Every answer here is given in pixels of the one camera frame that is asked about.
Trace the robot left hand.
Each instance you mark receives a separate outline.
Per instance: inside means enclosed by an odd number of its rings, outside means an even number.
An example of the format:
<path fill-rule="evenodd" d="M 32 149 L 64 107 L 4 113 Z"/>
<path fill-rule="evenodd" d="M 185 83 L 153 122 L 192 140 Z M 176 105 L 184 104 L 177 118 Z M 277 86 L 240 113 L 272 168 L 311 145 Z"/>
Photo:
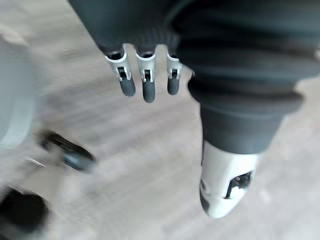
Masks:
<path fill-rule="evenodd" d="M 215 219 L 247 193 L 259 159 L 303 96 L 298 81 L 320 72 L 317 0 L 72 0 L 125 96 L 136 88 L 126 44 L 135 48 L 142 95 L 156 96 L 156 48 L 167 48 L 167 91 L 187 87 L 202 125 L 200 202 Z"/>

